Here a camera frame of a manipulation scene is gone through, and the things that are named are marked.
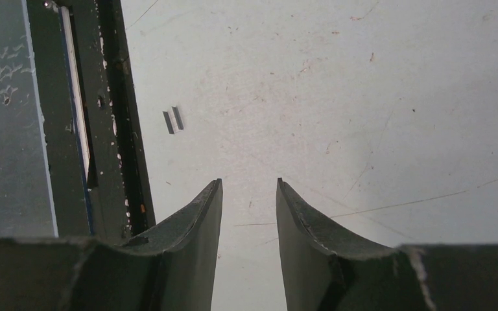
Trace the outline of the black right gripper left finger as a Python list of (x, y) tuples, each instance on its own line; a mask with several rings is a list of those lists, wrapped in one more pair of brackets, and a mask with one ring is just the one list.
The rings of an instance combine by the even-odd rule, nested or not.
[(0, 310), (210, 310), (223, 188), (120, 246), (96, 238), (0, 238)]

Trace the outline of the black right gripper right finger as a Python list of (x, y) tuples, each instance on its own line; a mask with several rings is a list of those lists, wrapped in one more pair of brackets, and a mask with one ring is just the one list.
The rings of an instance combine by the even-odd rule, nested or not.
[(368, 240), (279, 180), (276, 218), (289, 310), (498, 310), (498, 244)]

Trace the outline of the metal staple strip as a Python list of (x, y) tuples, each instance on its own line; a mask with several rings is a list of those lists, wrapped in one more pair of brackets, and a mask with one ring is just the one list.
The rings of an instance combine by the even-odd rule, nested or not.
[(182, 115), (178, 106), (172, 106), (170, 110), (162, 111), (167, 131), (170, 135), (185, 130)]

